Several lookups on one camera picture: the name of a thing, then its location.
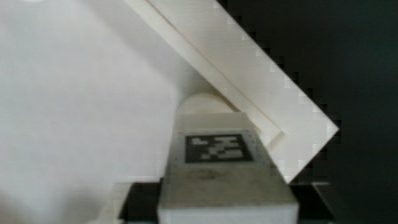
white wall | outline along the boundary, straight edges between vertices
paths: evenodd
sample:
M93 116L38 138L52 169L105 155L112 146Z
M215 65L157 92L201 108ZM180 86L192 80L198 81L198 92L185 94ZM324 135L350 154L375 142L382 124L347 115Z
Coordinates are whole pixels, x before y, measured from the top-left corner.
M0 223L84 223L114 183L162 175L199 91L121 0L0 0Z

white cardboard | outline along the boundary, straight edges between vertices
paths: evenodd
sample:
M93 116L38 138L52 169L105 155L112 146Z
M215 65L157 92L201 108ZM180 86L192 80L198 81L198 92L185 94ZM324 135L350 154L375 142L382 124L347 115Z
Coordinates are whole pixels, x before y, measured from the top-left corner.
M215 0L126 0L261 130L285 180L292 181L336 131L320 108Z

qr-like marker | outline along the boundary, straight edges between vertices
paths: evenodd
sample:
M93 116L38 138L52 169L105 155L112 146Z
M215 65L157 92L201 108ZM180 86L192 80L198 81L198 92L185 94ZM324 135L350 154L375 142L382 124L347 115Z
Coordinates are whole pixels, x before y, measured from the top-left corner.
M240 134L187 136L187 163L253 161Z

black background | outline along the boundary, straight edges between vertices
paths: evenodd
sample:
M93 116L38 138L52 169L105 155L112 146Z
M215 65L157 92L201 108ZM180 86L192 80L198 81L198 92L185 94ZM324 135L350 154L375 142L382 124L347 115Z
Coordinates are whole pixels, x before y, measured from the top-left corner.
M398 1L219 0L341 131L295 181L398 223Z

